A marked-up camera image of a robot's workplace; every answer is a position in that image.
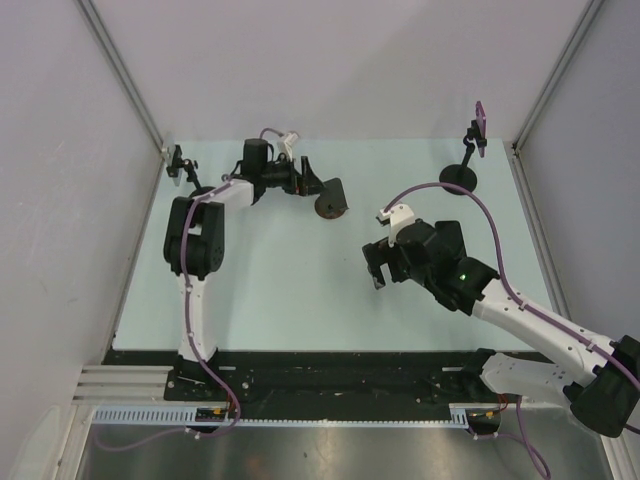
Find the cable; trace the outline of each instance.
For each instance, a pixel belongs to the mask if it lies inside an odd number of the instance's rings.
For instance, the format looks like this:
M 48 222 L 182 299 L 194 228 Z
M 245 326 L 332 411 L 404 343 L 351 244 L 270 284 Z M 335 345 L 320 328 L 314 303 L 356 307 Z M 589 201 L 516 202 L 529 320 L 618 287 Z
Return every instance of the cable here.
M 265 133 L 274 133 L 276 135 L 278 135 L 279 137 L 284 136 L 284 132 L 281 132 L 280 130 L 276 130 L 275 128 L 271 128 L 271 127 L 267 127 L 267 128 L 263 128 L 262 131 L 260 132 L 260 137 L 259 138 L 264 138 L 264 134 Z
M 529 442 L 529 436 L 527 435 L 527 429 L 524 425 L 524 420 L 522 419 L 522 397 L 518 397 L 518 401 L 516 402 L 516 415 L 518 417 L 518 426 L 520 427 L 520 433 L 522 434 L 522 441 L 524 442 L 524 446 L 527 448 L 527 452 L 529 452 L 529 457 L 531 458 L 531 463 L 536 467 L 538 473 L 542 478 L 549 479 L 551 478 L 551 471 L 549 467 L 542 459 L 540 454 L 536 454 L 535 449 L 531 446 L 531 442 Z
M 197 206 L 202 203 L 204 200 L 211 198 L 212 196 L 224 192 L 225 190 L 227 190 L 228 188 L 231 187 L 231 183 L 227 182 L 224 183 L 222 186 L 212 190 L 211 192 L 207 192 L 204 195 L 200 195 L 198 197 L 195 197 L 193 199 L 193 202 L 191 203 L 191 207 L 189 208 L 189 211 L 187 213 L 187 218 L 184 222 L 184 229 L 182 231 L 182 241 L 180 242 L 180 269 L 182 270 L 182 274 L 184 275 L 185 278 L 185 300 L 184 300 L 184 317 L 185 317 L 185 327 L 187 330 L 187 338 L 189 340 L 189 346 L 191 347 L 191 350 L 193 351 L 194 356 L 196 357 L 196 359 L 198 360 L 198 363 L 200 364 L 200 366 L 202 367 L 202 369 L 207 372 L 207 374 L 213 378 L 213 380 L 216 381 L 216 383 L 218 383 L 218 385 L 220 385 L 226 392 L 227 392 L 227 398 L 231 398 L 231 400 L 233 401 L 233 403 L 229 404 L 229 408 L 228 408 L 228 412 L 231 411 L 231 409 L 235 406 L 236 409 L 236 414 L 235 417 L 233 419 L 233 421 L 231 422 L 230 425 L 226 426 L 226 427 L 219 427 L 218 429 L 214 430 L 211 433 L 204 433 L 204 432 L 196 432 L 195 437 L 196 439 L 198 438 L 213 438 L 213 437 L 221 437 L 222 435 L 226 435 L 227 433 L 229 433 L 231 431 L 231 429 L 233 427 L 236 426 L 236 424 L 240 421 L 240 416 L 242 415 L 241 409 L 240 409 L 240 402 L 238 401 L 238 397 L 236 397 L 235 393 L 233 393 L 233 390 L 231 390 L 231 387 L 229 387 L 229 385 L 227 385 L 224 380 L 222 380 L 218 375 L 215 374 L 215 372 L 213 372 L 213 370 L 211 370 L 211 368 L 209 368 L 209 365 L 207 365 L 207 363 L 204 361 L 204 359 L 202 358 L 202 355 L 200 355 L 200 352 L 198 352 L 198 348 L 195 344 L 195 341 L 193 340 L 193 330 L 191 329 L 191 317 L 190 317 L 190 296 L 191 296 L 191 281 L 189 279 L 189 274 L 187 273 L 187 239 L 189 237 L 189 226 L 191 225 L 191 221 L 193 219 L 193 215 L 195 213 L 195 210 L 197 208 Z M 143 445 L 146 445 L 149 442 L 152 442 L 158 438 L 164 437 L 166 435 L 171 435 L 174 433 L 178 433 L 178 432 L 190 432 L 192 431 L 192 429 L 190 429 L 189 427 L 179 427 L 179 428 L 170 428 L 167 430 L 163 430 L 161 432 L 155 433 L 154 435 L 151 435 L 147 438 L 144 438 L 142 440 L 139 440 L 137 442 L 131 443 L 129 445 L 123 445 L 120 447 L 111 447 L 109 445 L 105 445 L 104 443 L 102 443 L 102 441 L 98 438 L 98 434 L 97 432 L 93 435 L 93 441 L 96 444 L 96 446 L 98 448 L 100 448 L 101 450 L 104 450 L 106 452 L 112 452 L 112 453 L 119 453 L 119 452 L 127 452 L 130 450 L 134 450 L 138 447 L 141 447 Z
M 629 430 L 632 433 L 635 433 L 636 435 L 640 435 L 640 428 L 638 427 L 634 427 L 633 425 L 629 425 L 628 423 L 624 426 L 624 428 L 626 428 L 627 430 Z
M 556 327 L 557 329 L 563 331 L 564 333 L 566 333 L 570 337 L 574 338 L 578 342 L 582 343 L 586 347 L 589 347 L 591 350 L 596 352 L 602 358 L 604 358 L 605 360 L 610 362 L 612 365 L 614 365 L 620 372 L 622 372 L 622 374 L 625 377 L 627 377 L 629 379 L 629 381 L 633 384 L 633 386 L 636 387 L 636 389 L 640 391 L 640 380 L 638 380 L 633 375 L 633 373 L 631 373 L 631 371 L 629 371 L 629 369 L 627 369 L 622 363 L 620 363 L 620 361 L 615 359 L 609 353 L 605 352 L 598 345 L 592 345 L 591 341 L 588 340 L 586 337 L 580 335 L 577 332 L 574 332 L 569 327 L 563 325 L 562 323 L 558 322 L 554 318 L 551 318 L 549 315 L 547 315 L 546 313 L 538 310 L 537 308 L 532 307 L 529 304 L 525 304 L 524 300 L 522 300 L 521 298 L 518 297 L 518 295 L 516 294 L 515 290 L 511 287 L 511 285 L 509 284 L 509 282 L 507 280 L 507 274 L 506 274 L 505 269 L 504 269 L 504 259 L 502 257 L 502 247 L 500 245 L 500 238 L 498 237 L 498 228 L 496 227 L 495 221 L 493 220 L 493 217 L 491 216 L 491 213 L 489 212 L 489 209 L 487 208 L 487 206 L 482 202 L 482 200 L 480 200 L 473 193 L 471 193 L 470 191 L 468 191 L 468 190 L 466 190 L 466 189 L 464 189 L 462 187 L 459 187 L 458 185 L 454 185 L 452 183 L 444 183 L 444 182 L 422 183 L 420 185 L 415 185 L 415 186 L 413 186 L 411 188 L 408 188 L 404 192 L 400 193 L 396 198 L 394 198 L 389 203 L 389 205 L 387 205 L 385 207 L 384 211 L 385 212 L 389 211 L 389 209 L 391 207 L 393 207 L 396 203 L 398 203 L 402 198 L 404 198 L 405 196 L 407 196 L 408 194 L 410 194 L 412 192 L 415 192 L 416 190 L 422 190 L 423 188 L 436 188 L 436 187 L 438 187 L 438 188 L 447 188 L 449 190 L 455 190 L 457 192 L 460 192 L 460 193 L 468 196 L 469 198 L 471 198 L 471 200 L 473 200 L 476 203 L 476 205 L 478 205 L 480 207 L 480 209 L 484 213 L 485 217 L 487 217 L 487 220 L 489 222 L 489 226 L 491 227 L 491 233 L 493 235 L 493 241 L 494 241 L 495 246 L 496 246 L 496 257 L 497 257 L 497 260 L 498 260 L 498 271 L 500 272 L 500 282 L 504 286 L 504 289 L 507 291 L 507 293 L 511 296 L 511 299 L 518 305 L 518 307 L 520 307 L 520 308 L 522 308 L 524 310 L 527 310 L 530 313 L 533 313 L 536 317 L 538 317 L 541 320 L 544 320 L 545 322 L 553 325 L 554 327 Z
M 509 440 L 514 440 L 522 445 L 525 445 L 525 442 L 523 439 L 518 438 L 517 436 L 511 433 L 496 432 L 495 434 L 478 435 L 473 431 L 473 429 L 471 429 L 471 427 L 469 427 L 469 433 L 473 435 L 474 440 L 496 440 L 498 438 L 508 438 Z M 531 447 L 531 451 L 533 452 L 533 455 L 536 457 L 536 460 L 539 461 L 542 467 L 544 468 L 544 474 L 540 473 L 542 478 L 544 478 L 545 480 L 551 480 L 551 470 L 549 469 L 549 465 L 547 464 L 545 459 L 542 457 L 542 454 L 538 450 L 536 450 L 536 448 L 533 446 Z
M 182 270 L 182 275 L 184 276 L 184 281 L 185 281 L 184 321 L 185 321 L 185 328 L 187 331 L 187 339 L 189 341 L 189 346 L 191 347 L 191 350 L 193 351 L 193 355 L 198 360 L 198 363 L 200 364 L 202 369 L 205 372 L 207 372 L 207 374 L 211 378 L 213 378 L 213 380 L 215 380 L 215 382 L 227 392 L 227 394 L 233 400 L 233 405 L 235 406 L 235 409 L 236 409 L 235 417 L 228 427 L 220 428 L 211 433 L 202 434 L 202 436 L 204 437 L 219 437 L 221 435 L 227 434 L 240 421 L 240 416 L 242 415 L 242 412 L 240 408 L 240 402 L 238 401 L 238 397 L 236 397 L 236 394 L 233 392 L 231 387 L 229 387 L 229 385 L 225 383 L 224 380 L 222 380 L 218 375 L 215 374 L 213 370 L 211 370 L 211 368 L 209 368 L 209 365 L 207 365 L 207 362 L 204 361 L 204 359 L 202 358 L 202 355 L 200 355 L 200 352 L 198 352 L 198 348 L 195 344 L 195 340 L 193 339 L 193 330 L 191 329 L 191 317 L 190 317 L 191 312 L 189 308 L 192 286 L 191 286 L 191 279 L 189 278 L 189 274 L 187 270 L 187 239 L 189 238 L 189 228 L 191 226 L 191 221 L 193 220 L 193 215 L 195 214 L 195 211 L 198 205 L 200 205 L 200 203 L 202 203 L 204 200 L 209 199 L 217 195 L 218 193 L 222 193 L 225 190 L 231 188 L 231 185 L 232 185 L 231 182 L 224 183 L 220 187 L 212 190 L 211 192 L 207 192 L 204 195 L 200 195 L 193 199 L 193 202 L 191 202 L 191 207 L 187 212 L 187 218 L 184 222 L 184 228 L 182 230 L 182 241 L 180 242 L 180 269 Z
M 93 434 L 93 443 L 96 444 L 96 446 L 100 449 L 100 450 L 104 450 L 105 452 L 110 452 L 110 453 L 121 453 L 121 452 L 128 452 L 130 450 L 135 450 L 138 447 L 142 447 L 143 445 L 146 445 L 147 443 L 153 442 L 154 440 L 157 440 L 158 438 L 164 437 L 165 435 L 172 435 L 174 433 L 178 433 L 178 432 L 189 432 L 190 429 L 189 428 L 170 428 L 167 430 L 162 430 L 161 432 L 158 432 L 154 435 L 151 435 L 147 438 L 143 438 L 142 440 L 139 440 L 137 442 L 134 443 L 130 443 L 129 445 L 123 445 L 121 447 L 112 447 L 110 445 L 105 445 L 104 443 L 102 443 L 102 440 L 100 440 L 100 438 L 98 437 L 98 432 L 95 432 Z
M 502 403 L 504 403 L 504 407 L 502 405 L 500 405 L 499 412 L 504 412 L 507 408 L 509 408 L 509 399 L 503 393 L 498 394 L 498 398 L 500 399 L 500 401 Z

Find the black stand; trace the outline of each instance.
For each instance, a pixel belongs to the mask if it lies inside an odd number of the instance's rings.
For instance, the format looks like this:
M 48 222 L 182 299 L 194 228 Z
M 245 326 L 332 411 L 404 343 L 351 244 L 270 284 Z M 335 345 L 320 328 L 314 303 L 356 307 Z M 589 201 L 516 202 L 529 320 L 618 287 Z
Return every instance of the black stand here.
M 462 163 L 460 165 L 449 165 L 448 167 L 445 167 L 442 172 L 440 172 L 440 181 L 442 183 L 451 183 L 470 192 L 473 192 L 476 189 L 476 186 L 478 185 L 478 177 L 475 172 L 469 168 L 471 155 L 476 151 L 476 146 L 473 141 L 475 141 L 480 147 L 485 147 L 487 145 L 487 139 L 482 137 L 480 127 L 475 120 L 471 122 L 471 127 L 467 129 L 467 136 L 462 139 L 462 143 L 467 147 Z M 454 195 L 463 195 L 462 192 L 451 188 L 444 187 L 444 189 Z
M 195 191 L 190 195 L 191 197 L 202 195 L 210 190 L 213 190 L 213 187 L 203 187 L 200 184 L 200 181 L 198 180 L 198 174 L 196 173 L 196 170 L 198 169 L 198 162 L 189 160 L 188 158 L 183 159 L 182 148 L 180 148 L 180 145 L 176 145 L 175 151 L 173 153 L 173 158 L 171 160 L 171 165 L 167 167 L 167 174 L 173 179 L 178 179 L 179 182 L 181 169 L 187 172 L 187 182 L 193 183 L 193 185 L 196 187 Z

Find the light blue table surface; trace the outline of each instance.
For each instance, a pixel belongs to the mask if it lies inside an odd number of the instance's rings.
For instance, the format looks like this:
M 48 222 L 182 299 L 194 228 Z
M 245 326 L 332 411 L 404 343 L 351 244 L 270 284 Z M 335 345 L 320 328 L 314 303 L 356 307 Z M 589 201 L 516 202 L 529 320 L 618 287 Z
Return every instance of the light blue table surface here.
M 205 184 L 218 185 L 242 156 L 242 142 L 183 142 L 185 158 L 200 164 Z M 300 141 L 323 180 L 340 177 L 350 209 L 340 219 L 316 215 L 315 197 L 267 191 L 251 208 L 226 219 L 226 254 L 212 274 L 211 327 L 219 346 L 234 350 L 434 351 L 530 349 L 480 320 L 441 307 L 413 282 L 373 288 L 363 245 L 387 235 L 375 215 L 396 194 L 437 181 L 440 170 L 459 163 L 459 139 Z M 509 280 L 549 306 L 545 284 L 507 156 L 499 139 L 487 155 L 474 155 L 476 194 L 494 215 Z M 173 350 L 180 344 L 181 302 L 176 277 L 162 255 L 174 197 L 193 190 L 163 175 L 119 321 L 116 350 Z M 467 253 L 496 266 L 489 226 L 468 198 L 440 189 L 405 200 L 427 222 L 458 220 Z

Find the reflective metal surface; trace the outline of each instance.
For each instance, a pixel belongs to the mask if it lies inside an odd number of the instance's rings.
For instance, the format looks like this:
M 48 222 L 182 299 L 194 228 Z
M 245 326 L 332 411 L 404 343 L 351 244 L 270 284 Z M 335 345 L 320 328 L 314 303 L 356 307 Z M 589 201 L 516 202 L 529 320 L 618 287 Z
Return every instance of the reflective metal surface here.
M 612 479 L 600 439 L 560 410 L 530 410 L 525 421 L 554 479 Z M 94 426 L 110 446 L 163 428 Z M 518 432 L 507 412 L 502 432 Z M 169 435 L 135 450 L 107 453 L 90 441 L 79 479 L 538 479 L 518 443 L 474 442 L 462 430 L 402 428 L 240 427 L 217 439 Z

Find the phone holder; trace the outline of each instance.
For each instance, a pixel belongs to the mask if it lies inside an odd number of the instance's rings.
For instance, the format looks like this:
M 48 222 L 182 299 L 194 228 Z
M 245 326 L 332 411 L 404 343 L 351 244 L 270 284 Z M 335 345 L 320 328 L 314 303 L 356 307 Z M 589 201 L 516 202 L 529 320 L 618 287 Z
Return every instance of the phone holder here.
M 478 185 L 478 177 L 475 172 L 469 168 L 469 160 L 471 155 L 476 151 L 476 144 L 478 148 L 485 148 L 487 146 L 487 139 L 482 136 L 480 126 L 476 120 L 471 121 L 471 127 L 467 128 L 467 135 L 462 139 L 462 143 L 467 147 L 464 154 L 464 159 L 460 165 L 449 165 L 440 172 L 440 181 L 443 183 L 451 183 L 462 187 L 470 192 L 473 192 Z M 454 195 L 462 195 L 461 192 L 446 188 L 445 190 Z

